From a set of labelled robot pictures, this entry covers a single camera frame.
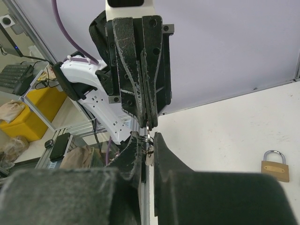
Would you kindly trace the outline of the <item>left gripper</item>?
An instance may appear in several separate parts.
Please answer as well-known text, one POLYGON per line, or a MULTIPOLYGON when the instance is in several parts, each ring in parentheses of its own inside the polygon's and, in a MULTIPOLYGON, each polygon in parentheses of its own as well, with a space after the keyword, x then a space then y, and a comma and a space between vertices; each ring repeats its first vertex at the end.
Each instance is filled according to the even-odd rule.
POLYGON ((170 36, 174 24, 162 17, 123 17, 104 25, 104 89, 109 96, 119 96, 124 112, 134 117, 140 127, 146 121, 152 128, 158 116, 171 103, 170 36))

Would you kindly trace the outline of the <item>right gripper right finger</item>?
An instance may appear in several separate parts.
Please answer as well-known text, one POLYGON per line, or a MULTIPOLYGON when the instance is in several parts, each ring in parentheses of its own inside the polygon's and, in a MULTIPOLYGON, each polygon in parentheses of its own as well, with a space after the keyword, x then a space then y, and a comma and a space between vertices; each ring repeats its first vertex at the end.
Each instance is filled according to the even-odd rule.
POLYGON ((154 135, 154 214, 160 225, 295 225, 281 185, 261 173, 197 172, 154 135))

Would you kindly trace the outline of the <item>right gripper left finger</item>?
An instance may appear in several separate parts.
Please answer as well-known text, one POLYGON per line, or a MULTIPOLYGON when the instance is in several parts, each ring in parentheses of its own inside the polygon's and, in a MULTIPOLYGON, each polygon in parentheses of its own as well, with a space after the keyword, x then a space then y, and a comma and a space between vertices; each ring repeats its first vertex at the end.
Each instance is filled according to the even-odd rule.
POLYGON ((23 169, 0 191, 3 225, 139 225, 141 139, 108 166, 91 169, 23 169))

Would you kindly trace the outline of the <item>small silver key pair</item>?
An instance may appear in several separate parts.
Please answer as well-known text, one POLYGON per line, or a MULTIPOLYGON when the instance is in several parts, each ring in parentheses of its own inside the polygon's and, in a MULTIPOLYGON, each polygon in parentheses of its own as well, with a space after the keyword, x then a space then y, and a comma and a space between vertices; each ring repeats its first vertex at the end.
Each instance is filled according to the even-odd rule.
POLYGON ((138 136, 141 153, 147 166, 154 165, 154 138, 149 135, 138 136))

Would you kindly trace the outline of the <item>small brass padlock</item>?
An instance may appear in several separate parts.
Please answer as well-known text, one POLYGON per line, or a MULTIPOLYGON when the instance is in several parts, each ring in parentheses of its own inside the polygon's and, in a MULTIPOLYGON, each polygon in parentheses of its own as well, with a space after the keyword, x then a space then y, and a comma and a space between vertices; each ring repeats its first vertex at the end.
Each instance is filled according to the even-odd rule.
POLYGON ((147 129, 148 129, 149 131, 152 130, 152 122, 149 121, 149 120, 147 120, 147 129))

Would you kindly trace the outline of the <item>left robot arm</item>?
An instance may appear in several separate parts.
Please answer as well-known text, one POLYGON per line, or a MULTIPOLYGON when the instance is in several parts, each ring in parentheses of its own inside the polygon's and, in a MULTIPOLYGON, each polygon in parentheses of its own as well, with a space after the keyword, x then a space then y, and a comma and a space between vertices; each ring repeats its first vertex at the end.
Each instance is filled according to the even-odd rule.
POLYGON ((93 62, 75 53, 55 64, 53 71, 68 97, 90 112, 115 144, 122 145, 132 131, 108 104, 119 102, 142 128, 158 125, 172 99, 169 38, 174 25, 163 24, 158 15, 108 21, 102 12, 89 32, 102 59, 93 62))

